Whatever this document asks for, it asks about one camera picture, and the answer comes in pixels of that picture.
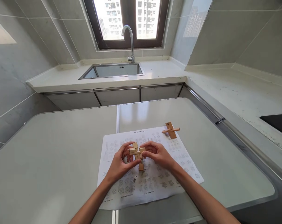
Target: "induction cooktop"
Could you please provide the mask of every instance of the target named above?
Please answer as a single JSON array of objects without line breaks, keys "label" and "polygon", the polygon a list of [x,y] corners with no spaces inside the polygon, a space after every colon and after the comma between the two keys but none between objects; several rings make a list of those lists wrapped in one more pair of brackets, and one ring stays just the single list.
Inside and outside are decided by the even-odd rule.
[{"label": "induction cooktop", "polygon": [[275,129],[282,132],[282,114],[261,116],[260,118],[269,125],[273,126]]}]

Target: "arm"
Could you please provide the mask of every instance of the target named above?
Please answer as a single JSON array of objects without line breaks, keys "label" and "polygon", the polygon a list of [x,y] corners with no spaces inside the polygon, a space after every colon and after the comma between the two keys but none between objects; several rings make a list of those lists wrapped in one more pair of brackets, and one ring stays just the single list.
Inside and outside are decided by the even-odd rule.
[{"label": "arm", "polygon": [[131,157],[128,157],[128,162],[131,159],[130,163],[125,164],[123,162],[123,158],[128,154],[128,149],[131,148],[129,145],[132,143],[134,142],[124,143],[115,153],[107,175],[69,224],[90,224],[113,184],[141,162],[141,160],[132,161]]},{"label": "arm", "polygon": [[209,224],[240,224],[238,220],[174,161],[162,144],[146,142],[143,157],[153,159],[179,181]]}]

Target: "left hand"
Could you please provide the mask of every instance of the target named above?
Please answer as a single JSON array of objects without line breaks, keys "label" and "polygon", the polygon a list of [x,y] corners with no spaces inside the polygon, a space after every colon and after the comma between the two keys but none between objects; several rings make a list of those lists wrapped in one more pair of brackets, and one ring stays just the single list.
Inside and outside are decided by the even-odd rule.
[{"label": "left hand", "polygon": [[107,172],[107,175],[105,176],[105,179],[108,180],[108,182],[110,182],[111,184],[114,184],[116,181],[122,178],[123,175],[126,174],[130,169],[141,163],[141,160],[134,160],[131,161],[130,163],[125,164],[122,160],[124,153],[128,149],[132,148],[129,145],[133,143],[134,142],[124,143],[120,147],[118,152],[115,153],[111,166]]}]

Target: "forearm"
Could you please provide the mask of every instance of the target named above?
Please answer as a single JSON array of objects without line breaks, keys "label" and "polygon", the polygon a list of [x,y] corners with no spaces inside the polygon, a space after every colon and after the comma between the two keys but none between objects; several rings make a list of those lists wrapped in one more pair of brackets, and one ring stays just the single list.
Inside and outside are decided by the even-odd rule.
[{"label": "forearm", "polygon": [[240,224],[238,220],[211,194],[190,177],[176,163],[171,170],[209,224]]},{"label": "forearm", "polygon": [[69,224],[90,224],[112,185],[111,180],[104,179]]}]

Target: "window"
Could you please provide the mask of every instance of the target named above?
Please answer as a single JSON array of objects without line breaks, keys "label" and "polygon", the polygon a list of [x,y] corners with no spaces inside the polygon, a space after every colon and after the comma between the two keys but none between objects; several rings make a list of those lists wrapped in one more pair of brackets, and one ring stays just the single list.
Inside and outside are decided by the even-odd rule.
[{"label": "window", "polygon": [[[135,48],[162,46],[169,0],[84,2],[99,49],[131,48],[129,32],[126,31],[125,36],[121,36],[123,24],[131,27]],[[108,10],[106,2],[109,2],[108,7],[112,10],[105,10]]]}]

